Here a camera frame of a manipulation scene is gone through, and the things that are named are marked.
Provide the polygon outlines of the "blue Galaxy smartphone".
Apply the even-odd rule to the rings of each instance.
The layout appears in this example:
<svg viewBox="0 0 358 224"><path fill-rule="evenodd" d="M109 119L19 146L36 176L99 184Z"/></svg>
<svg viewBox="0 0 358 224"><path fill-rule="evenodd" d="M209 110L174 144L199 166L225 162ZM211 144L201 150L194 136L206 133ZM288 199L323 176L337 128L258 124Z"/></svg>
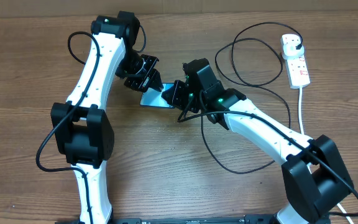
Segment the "blue Galaxy smartphone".
<svg viewBox="0 0 358 224"><path fill-rule="evenodd" d="M162 98L162 93L172 86L173 83L163 83L163 89L161 92L149 88L145 93L142 94L140 105L157 108L173 108L173 106L169 105L167 101Z"/></svg>

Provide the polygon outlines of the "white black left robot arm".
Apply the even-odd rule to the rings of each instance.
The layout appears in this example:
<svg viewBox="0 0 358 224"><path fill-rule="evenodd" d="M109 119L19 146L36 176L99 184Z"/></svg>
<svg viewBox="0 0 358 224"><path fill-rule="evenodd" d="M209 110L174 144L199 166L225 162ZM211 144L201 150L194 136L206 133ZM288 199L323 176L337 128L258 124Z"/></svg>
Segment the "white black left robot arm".
<svg viewBox="0 0 358 224"><path fill-rule="evenodd" d="M76 87L65 103L51 109L58 151L74 172L81 202L77 223L111 223L106 164L114 147L114 131L106 105L115 77L126 87L145 93L163 90L157 57L134 50L142 26L132 12L98 16L91 23L91 48Z"/></svg>

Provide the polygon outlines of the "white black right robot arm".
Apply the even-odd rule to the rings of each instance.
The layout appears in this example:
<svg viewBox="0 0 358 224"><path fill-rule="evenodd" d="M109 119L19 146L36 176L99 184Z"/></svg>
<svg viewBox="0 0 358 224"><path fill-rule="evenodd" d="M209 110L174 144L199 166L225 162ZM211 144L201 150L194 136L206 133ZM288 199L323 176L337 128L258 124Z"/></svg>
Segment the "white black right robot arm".
<svg viewBox="0 0 358 224"><path fill-rule="evenodd" d="M162 98L244 136L280 165L289 204L276 214L277 222L316 223L352 193L354 185L332 139L312 139L267 116L245 94L224 88L205 58L184 64L183 70L186 80L175 81Z"/></svg>

